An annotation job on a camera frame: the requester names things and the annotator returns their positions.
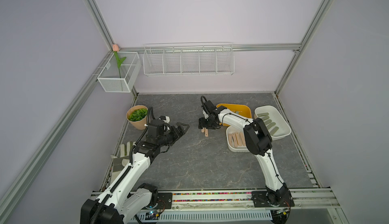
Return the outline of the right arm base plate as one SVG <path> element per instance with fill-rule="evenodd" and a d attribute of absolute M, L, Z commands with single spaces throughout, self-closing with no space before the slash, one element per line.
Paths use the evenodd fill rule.
<path fill-rule="evenodd" d="M 251 200 L 254 207 L 294 207 L 294 201 L 289 192 L 276 193 L 267 191 L 253 191 Z"/>

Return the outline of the yellow storage box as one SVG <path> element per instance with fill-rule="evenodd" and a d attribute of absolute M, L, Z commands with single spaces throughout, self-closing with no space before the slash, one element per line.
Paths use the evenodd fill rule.
<path fill-rule="evenodd" d="M 246 105 L 220 103 L 217 108 L 224 106 L 228 110 L 221 110 L 218 114 L 219 125 L 233 126 L 237 129 L 243 129 L 246 125 L 253 122 L 251 109 Z"/>

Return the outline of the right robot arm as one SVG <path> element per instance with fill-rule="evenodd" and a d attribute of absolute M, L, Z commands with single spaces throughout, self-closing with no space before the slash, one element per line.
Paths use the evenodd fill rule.
<path fill-rule="evenodd" d="M 219 129 L 228 124 L 240 129 L 244 134 L 246 148 L 257 159 L 265 179 L 267 202 L 271 206 L 294 205 L 292 194 L 282 179 L 274 160 L 272 137 L 262 119 L 250 119 L 240 116 L 225 106 L 215 106 L 205 96 L 201 96 L 203 117 L 199 119 L 199 128 Z"/>

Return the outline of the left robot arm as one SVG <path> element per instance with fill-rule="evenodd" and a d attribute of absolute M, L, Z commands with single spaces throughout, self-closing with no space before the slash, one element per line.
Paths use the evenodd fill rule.
<path fill-rule="evenodd" d="M 134 194 L 133 187 L 150 167 L 162 148 L 170 148 L 189 130 L 181 122 L 171 125 L 168 116 L 155 118 L 149 108 L 145 129 L 132 146 L 129 161 L 119 176 L 95 200 L 88 199 L 81 208 L 82 224 L 126 224 L 145 207 L 158 202 L 158 188 L 142 184 Z"/>

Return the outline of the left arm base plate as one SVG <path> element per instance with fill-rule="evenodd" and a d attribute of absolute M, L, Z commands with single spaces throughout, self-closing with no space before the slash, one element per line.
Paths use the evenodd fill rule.
<path fill-rule="evenodd" d="M 143 208 L 146 209 L 171 209 L 173 204 L 172 192 L 158 192 L 157 195 L 152 194 L 151 202 Z"/>

